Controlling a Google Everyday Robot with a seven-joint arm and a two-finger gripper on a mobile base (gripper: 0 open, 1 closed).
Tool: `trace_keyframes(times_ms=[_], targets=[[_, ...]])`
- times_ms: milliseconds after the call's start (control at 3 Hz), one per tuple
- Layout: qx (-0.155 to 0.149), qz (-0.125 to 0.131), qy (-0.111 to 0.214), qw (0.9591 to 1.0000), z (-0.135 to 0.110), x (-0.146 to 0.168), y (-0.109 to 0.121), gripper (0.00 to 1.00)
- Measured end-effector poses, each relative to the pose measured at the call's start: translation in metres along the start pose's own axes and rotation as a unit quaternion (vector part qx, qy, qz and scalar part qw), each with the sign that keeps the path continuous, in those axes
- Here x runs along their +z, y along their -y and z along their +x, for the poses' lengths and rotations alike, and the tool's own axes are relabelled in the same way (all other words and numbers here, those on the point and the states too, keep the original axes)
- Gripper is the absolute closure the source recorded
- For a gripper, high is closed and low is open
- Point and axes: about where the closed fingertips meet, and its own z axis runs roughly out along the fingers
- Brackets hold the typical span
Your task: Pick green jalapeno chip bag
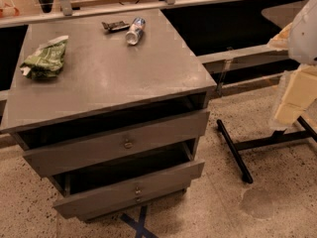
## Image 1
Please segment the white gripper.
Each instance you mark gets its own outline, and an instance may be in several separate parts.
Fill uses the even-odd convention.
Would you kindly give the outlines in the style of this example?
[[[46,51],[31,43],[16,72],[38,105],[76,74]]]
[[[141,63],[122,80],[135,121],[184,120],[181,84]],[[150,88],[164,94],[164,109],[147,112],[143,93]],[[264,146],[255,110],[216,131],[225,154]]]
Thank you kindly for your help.
[[[267,46],[287,50],[291,59],[301,64],[285,71],[280,78],[277,96],[268,125],[273,130],[286,130],[317,98],[317,0],[309,0]]]

